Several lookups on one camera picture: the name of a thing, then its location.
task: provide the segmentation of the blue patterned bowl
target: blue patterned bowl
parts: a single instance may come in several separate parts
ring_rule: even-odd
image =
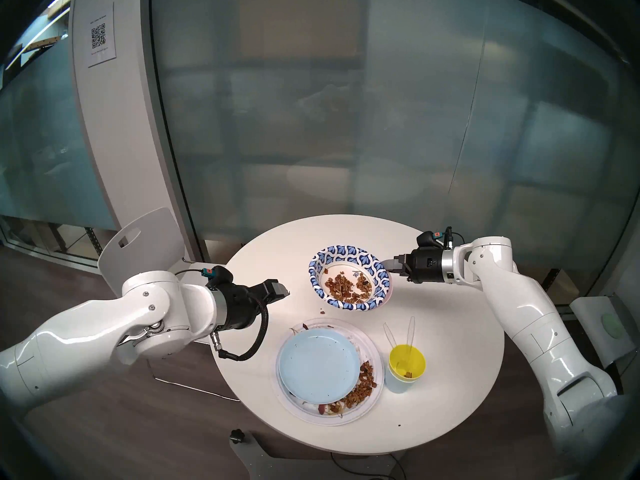
[[[369,299],[363,303],[344,303],[335,299],[325,286],[329,278],[344,272],[353,283],[362,273],[372,285]],[[391,296],[391,278],[382,263],[373,254],[355,246],[329,246],[315,254],[309,263],[309,280],[315,293],[331,306],[343,310],[367,311],[376,308]]]

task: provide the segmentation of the wooden floor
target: wooden floor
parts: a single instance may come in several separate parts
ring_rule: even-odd
[[[113,297],[97,275],[0,246],[0,350],[55,313]],[[232,396],[206,345],[190,344],[152,365],[159,378]],[[153,380],[143,360],[123,376],[34,409],[25,424],[78,479],[248,479],[229,447],[234,428],[251,431],[272,456],[328,458],[280,435],[242,404]],[[510,339],[482,405],[449,433],[409,450],[402,464],[411,480],[542,480],[562,473],[543,423],[542,392]],[[398,469],[392,474],[402,478]]]

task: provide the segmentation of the table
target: table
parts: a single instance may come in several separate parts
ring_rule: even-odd
[[[445,283],[416,285],[392,275],[393,293],[379,308],[351,312],[334,308],[314,292],[307,266],[316,252],[333,244],[363,248],[379,260],[410,253],[421,233],[389,220],[358,215],[324,215],[277,226],[240,249],[226,267],[234,282],[252,286],[278,279],[290,296],[269,305],[269,328],[262,346],[247,361],[221,360],[217,366],[229,387],[258,418],[280,433],[312,447],[353,455],[375,455],[418,446],[462,423],[483,402],[503,362],[504,332],[482,292]],[[194,264],[193,268],[209,268]],[[197,273],[185,282],[202,284]],[[383,361],[391,350],[382,327],[398,344],[406,341],[415,316],[414,345],[427,369],[406,393],[383,390],[362,418],[335,427],[312,425],[291,415],[276,398],[269,375],[289,327],[307,319],[343,319],[376,344]],[[253,343],[259,319],[243,330],[220,333],[223,347],[244,353]]]

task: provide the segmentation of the chair leg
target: chair leg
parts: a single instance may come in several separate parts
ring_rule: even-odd
[[[149,362],[149,360],[146,361],[146,366],[149,368],[149,373],[151,373],[151,376],[153,377],[153,379],[157,380],[158,382],[169,383],[170,385],[177,385],[178,387],[184,387],[185,389],[191,389],[192,391],[203,392],[205,394],[210,394],[212,396],[216,396],[217,398],[226,399],[227,401],[233,401],[235,403],[239,403],[240,402],[240,399],[235,399],[233,397],[227,397],[226,395],[220,395],[219,393],[215,393],[215,392],[209,392],[208,390],[202,390],[201,388],[190,387],[188,385],[183,385],[182,383],[170,382],[168,380],[163,380],[162,378],[158,378],[156,375],[154,375],[154,371],[151,368],[151,363]]]

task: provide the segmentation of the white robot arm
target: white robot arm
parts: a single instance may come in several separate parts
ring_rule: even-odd
[[[139,357],[161,358],[191,341],[231,328],[249,327],[257,314],[262,326],[253,347],[260,346],[266,305],[289,293],[277,280],[253,287],[232,283],[231,273],[209,271],[207,287],[181,283],[168,271],[140,273],[122,286],[122,297],[87,301],[58,313],[20,344],[0,353],[0,391],[18,414],[121,373]]]
[[[540,284],[518,272],[509,239],[481,237],[453,248],[445,234],[449,249],[443,249],[427,231],[417,241],[411,254],[384,261],[387,271],[417,284],[447,282],[484,292],[542,388],[545,423],[556,449],[567,452],[583,432],[575,427],[580,411],[616,395],[611,377],[584,359]]]

